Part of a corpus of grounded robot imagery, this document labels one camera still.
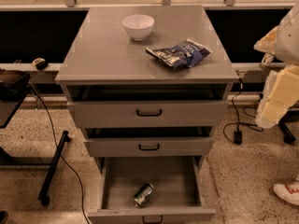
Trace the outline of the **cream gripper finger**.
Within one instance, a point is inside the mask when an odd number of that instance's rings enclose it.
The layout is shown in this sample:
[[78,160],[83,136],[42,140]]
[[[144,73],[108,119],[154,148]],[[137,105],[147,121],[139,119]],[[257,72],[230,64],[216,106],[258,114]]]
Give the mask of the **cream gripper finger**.
[[253,48],[260,52],[275,55],[275,46],[277,40],[278,28],[274,27],[270,32],[268,32],[264,37],[258,40]]
[[271,71],[263,88],[255,123],[269,129],[279,123],[289,108],[299,101],[299,66],[288,65]]

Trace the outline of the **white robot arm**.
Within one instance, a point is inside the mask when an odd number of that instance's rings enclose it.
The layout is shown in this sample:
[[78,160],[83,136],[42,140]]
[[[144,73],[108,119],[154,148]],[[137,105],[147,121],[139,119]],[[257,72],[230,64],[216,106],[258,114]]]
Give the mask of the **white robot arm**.
[[299,4],[257,41],[254,48],[266,54],[262,64],[270,63],[270,56],[286,64],[279,72],[269,73],[258,105],[255,123],[268,129],[278,124],[289,108],[299,101]]

